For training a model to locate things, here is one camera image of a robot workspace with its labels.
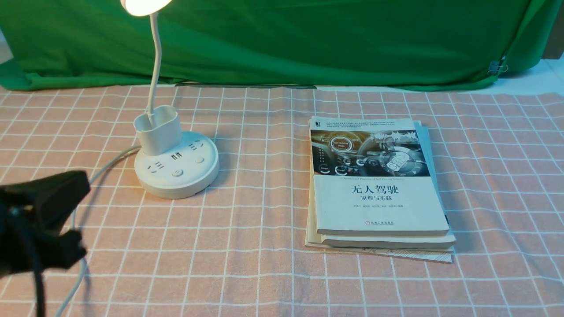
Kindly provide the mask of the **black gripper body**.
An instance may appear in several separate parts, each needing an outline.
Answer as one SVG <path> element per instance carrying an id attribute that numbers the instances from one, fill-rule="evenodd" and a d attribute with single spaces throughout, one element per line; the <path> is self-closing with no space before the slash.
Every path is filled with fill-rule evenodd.
<path id="1" fill-rule="evenodd" d="M 52 191 L 1 186 L 1 277 L 62 268 L 62 215 Z"/>

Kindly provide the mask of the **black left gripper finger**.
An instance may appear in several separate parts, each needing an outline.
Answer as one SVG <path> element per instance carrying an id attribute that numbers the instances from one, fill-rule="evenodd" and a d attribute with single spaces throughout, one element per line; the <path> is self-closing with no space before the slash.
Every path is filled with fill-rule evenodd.
<path id="1" fill-rule="evenodd" d="M 28 183 L 32 215 L 26 217 L 41 229 L 62 229 L 78 204 L 90 192 L 86 171 L 69 170 Z"/>

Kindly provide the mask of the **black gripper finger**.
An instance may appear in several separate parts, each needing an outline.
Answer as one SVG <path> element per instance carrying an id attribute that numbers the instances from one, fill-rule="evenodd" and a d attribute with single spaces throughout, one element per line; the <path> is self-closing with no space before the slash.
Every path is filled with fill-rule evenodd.
<path id="1" fill-rule="evenodd" d="M 81 231 L 70 229 L 59 236 L 40 234 L 40 261 L 44 269 L 70 269 L 86 255 Z"/>

